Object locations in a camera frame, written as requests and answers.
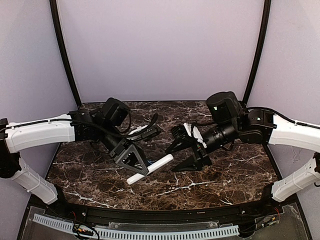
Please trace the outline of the white red remote control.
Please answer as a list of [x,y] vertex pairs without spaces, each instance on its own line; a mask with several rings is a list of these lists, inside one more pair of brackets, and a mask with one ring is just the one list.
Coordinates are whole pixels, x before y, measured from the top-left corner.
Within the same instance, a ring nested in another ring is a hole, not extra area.
[[152,163],[147,167],[148,173],[146,175],[136,173],[135,175],[129,177],[126,181],[129,185],[133,185],[134,183],[142,180],[146,176],[150,175],[151,173],[155,172],[156,170],[162,168],[164,165],[168,164],[174,159],[172,154],[167,154],[166,156],[162,157],[158,161]]

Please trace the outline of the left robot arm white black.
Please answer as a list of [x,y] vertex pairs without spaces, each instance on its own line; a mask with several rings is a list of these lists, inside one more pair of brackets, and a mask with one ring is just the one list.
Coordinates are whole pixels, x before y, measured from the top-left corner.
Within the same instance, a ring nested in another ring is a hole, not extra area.
[[117,129],[130,115],[125,103],[110,97],[102,107],[90,112],[70,111],[57,117],[25,123],[9,123],[3,118],[0,121],[0,177],[15,181],[27,192],[51,205],[64,198],[62,191],[28,166],[20,151],[53,143],[89,140],[102,142],[117,165],[147,175],[147,159],[132,140],[142,131],[128,134]]

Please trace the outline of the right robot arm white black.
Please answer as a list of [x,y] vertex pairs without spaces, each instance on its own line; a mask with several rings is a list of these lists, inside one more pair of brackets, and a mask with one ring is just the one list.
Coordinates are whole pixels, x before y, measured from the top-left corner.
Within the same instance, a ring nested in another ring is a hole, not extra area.
[[281,203],[291,195],[320,179],[319,125],[290,119],[266,107],[246,107],[232,91],[218,92],[206,100],[213,127],[200,133],[200,123],[179,124],[171,129],[173,143],[166,149],[172,154],[192,148],[193,155],[173,171],[201,171],[212,164],[209,153],[239,139],[247,144],[286,145],[314,151],[300,169],[282,180],[268,184],[264,201]]

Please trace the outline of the black front rail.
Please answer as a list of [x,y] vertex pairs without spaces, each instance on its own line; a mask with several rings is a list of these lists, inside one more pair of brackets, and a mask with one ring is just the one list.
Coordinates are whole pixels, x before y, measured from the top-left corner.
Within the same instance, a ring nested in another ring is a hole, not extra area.
[[192,210],[123,210],[93,207],[58,200],[47,206],[62,217],[72,217],[86,224],[107,225],[111,222],[128,224],[187,224],[219,222],[220,224],[248,224],[257,218],[276,214],[271,204],[261,201],[215,208]]

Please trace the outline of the right black frame post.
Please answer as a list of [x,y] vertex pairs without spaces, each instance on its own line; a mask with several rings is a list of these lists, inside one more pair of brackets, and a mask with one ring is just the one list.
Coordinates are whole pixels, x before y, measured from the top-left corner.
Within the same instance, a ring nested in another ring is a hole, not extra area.
[[261,17],[261,24],[259,28],[259,34],[258,34],[258,39],[257,39],[257,44],[256,44],[256,49],[252,61],[252,66],[249,74],[249,78],[246,84],[246,88],[244,91],[244,95],[242,98],[242,102],[247,105],[251,96],[251,92],[253,89],[253,85],[256,79],[256,75],[258,72],[258,67],[265,43],[265,37],[267,33],[267,28],[268,28],[268,22],[269,22],[269,16],[270,16],[270,11],[271,11],[271,0],[265,0],[263,3],[263,11],[262,11],[262,17]]

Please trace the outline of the black frame post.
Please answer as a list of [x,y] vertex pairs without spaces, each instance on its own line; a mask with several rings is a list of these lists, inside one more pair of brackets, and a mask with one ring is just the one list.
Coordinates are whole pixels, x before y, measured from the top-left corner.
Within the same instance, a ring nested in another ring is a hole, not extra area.
[[58,1],[57,0],[49,0],[51,17],[53,22],[53,27],[55,31],[56,41],[58,44],[62,64],[64,67],[64,71],[67,77],[67,81],[74,99],[76,106],[79,108],[82,105],[82,101],[80,98],[80,94],[78,92],[76,82],[72,73],[72,68],[70,65],[64,37],[62,31],[62,25],[60,21],[59,11],[58,11]]
[[259,34],[258,34],[258,39],[257,39],[257,44],[256,44],[256,49],[252,61],[252,66],[249,74],[249,78],[246,84],[246,88],[244,91],[244,95],[242,98],[242,102],[247,105],[251,96],[251,92],[253,89],[253,85],[256,79],[256,75],[258,72],[258,67],[265,43],[265,37],[267,33],[267,28],[268,28],[268,22],[269,22],[269,16],[270,16],[270,11],[271,11],[271,0],[265,0],[263,3],[263,11],[262,11],[262,17],[261,17],[261,24],[259,28]]

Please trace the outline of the left black frame post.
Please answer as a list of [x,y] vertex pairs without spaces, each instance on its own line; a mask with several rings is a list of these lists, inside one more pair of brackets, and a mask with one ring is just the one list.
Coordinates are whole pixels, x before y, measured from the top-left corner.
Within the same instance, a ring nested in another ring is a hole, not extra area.
[[74,99],[76,106],[79,108],[82,105],[82,101],[80,98],[80,94],[78,92],[76,82],[72,73],[72,68],[70,65],[64,37],[62,31],[62,25],[60,21],[59,11],[58,11],[58,1],[57,0],[49,0],[51,17],[53,22],[53,27],[55,31],[56,41],[58,44],[62,64],[64,67],[64,71],[67,77],[67,81]]

